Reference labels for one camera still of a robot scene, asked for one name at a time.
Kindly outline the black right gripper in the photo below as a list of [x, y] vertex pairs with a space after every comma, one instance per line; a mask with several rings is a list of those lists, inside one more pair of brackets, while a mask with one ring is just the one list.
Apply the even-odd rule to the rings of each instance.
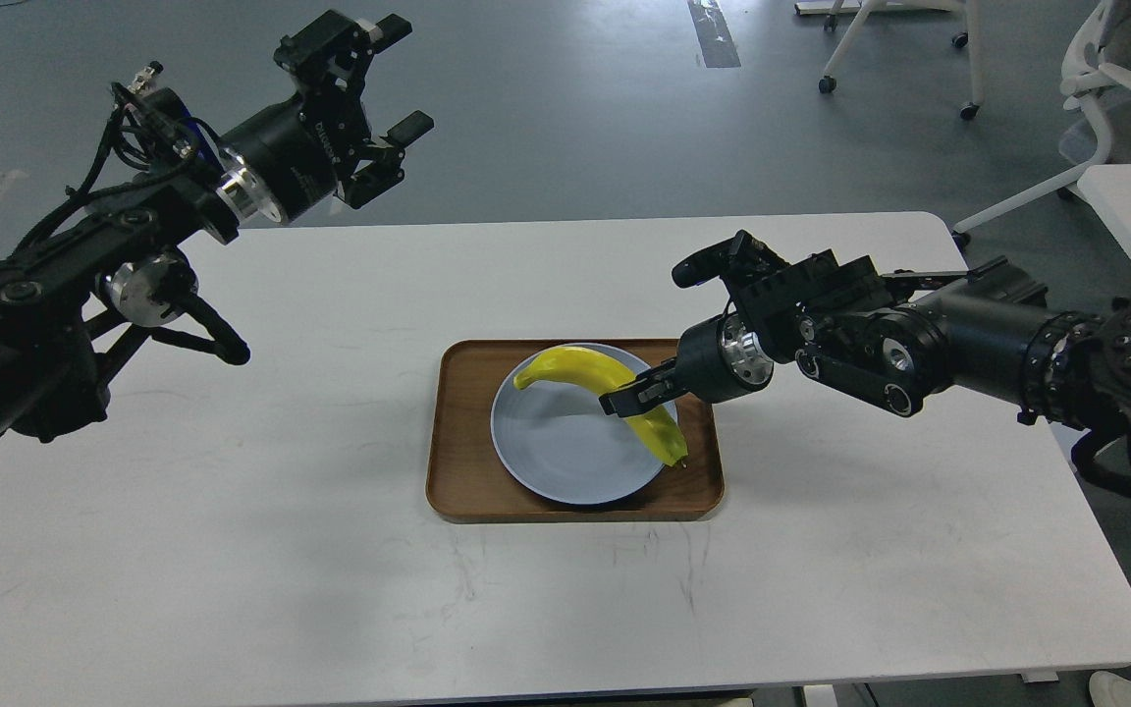
[[676, 357], [647, 368], [631, 382], [601, 395], [607, 415], [632, 419], [682, 397], [719, 404], [767, 388], [774, 362], [739, 316], [715, 316], [683, 331]]

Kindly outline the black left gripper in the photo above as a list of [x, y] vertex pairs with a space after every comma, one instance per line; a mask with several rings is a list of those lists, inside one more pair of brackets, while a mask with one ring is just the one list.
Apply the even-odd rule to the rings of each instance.
[[327, 10], [280, 38], [273, 60], [299, 103], [264, 107], [219, 137], [226, 173], [257, 212], [288, 225], [328, 197], [359, 209], [403, 182], [405, 150], [434, 129], [434, 118], [414, 111], [364, 144], [360, 122], [373, 58], [412, 31], [396, 14], [371, 21]]

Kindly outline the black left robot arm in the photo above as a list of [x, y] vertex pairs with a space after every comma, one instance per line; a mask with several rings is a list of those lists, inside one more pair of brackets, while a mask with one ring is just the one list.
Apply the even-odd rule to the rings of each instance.
[[0, 260], [0, 438], [48, 443], [106, 419], [113, 377], [147, 340], [247, 363], [180, 245], [197, 232], [225, 245], [254, 216], [287, 225], [328, 197], [359, 209], [399, 184], [434, 121], [416, 111], [378, 136], [362, 93], [411, 31], [395, 14], [320, 14], [273, 57], [295, 93], [228, 133], [161, 86], [156, 62], [112, 83], [88, 174]]

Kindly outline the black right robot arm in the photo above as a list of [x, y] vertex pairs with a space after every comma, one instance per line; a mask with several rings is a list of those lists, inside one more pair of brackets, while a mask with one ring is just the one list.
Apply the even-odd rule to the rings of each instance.
[[740, 230], [674, 266], [682, 288], [718, 279], [728, 307], [688, 328], [674, 357], [601, 395], [633, 419], [694, 395], [717, 404], [766, 388], [794, 363], [818, 383], [908, 417], [959, 386], [1081, 431], [1071, 460], [1131, 498], [1131, 299], [1110, 313], [1050, 310], [1045, 286], [1005, 258], [970, 270], [877, 271], [829, 251], [789, 262]]

